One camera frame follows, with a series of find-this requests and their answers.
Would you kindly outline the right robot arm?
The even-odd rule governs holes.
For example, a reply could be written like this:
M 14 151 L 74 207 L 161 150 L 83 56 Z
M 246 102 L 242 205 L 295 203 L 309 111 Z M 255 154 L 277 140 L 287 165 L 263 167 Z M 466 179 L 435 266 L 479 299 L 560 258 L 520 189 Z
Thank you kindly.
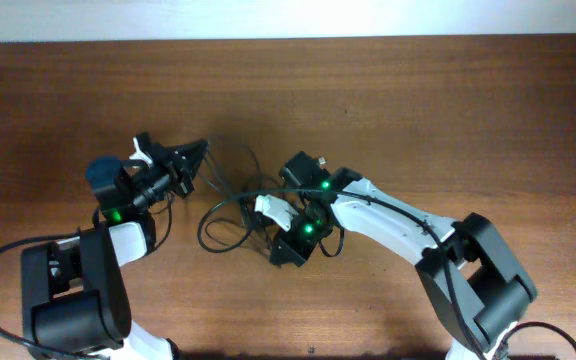
M 361 234 L 415 268 L 452 337 L 448 358 L 507 358 L 507 337 L 538 291 L 487 218 L 433 215 L 387 195 L 351 169 L 329 172 L 304 152 L 287 161 L 280 176 L 305 205 L 256 197 L 255 212 L 279 228 L 272 264 L 303 265 L 333 229 Z

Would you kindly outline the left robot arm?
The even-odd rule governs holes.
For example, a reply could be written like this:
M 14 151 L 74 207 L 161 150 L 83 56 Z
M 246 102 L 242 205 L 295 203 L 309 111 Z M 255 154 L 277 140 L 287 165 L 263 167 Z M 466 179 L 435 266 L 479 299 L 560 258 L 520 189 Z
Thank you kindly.
M 149 209 L 193 191 L 209 144 L 164 147 L 145 133 L 133 143 L 128 159 L 102 156 L 86 170 L 99 203 L 92 228 L 21 254 L 23 336 L 34 343 L 29 352 L 35 359 L 180 356 L 172 340 L 133 321 L 120 268 L 158 249 Z

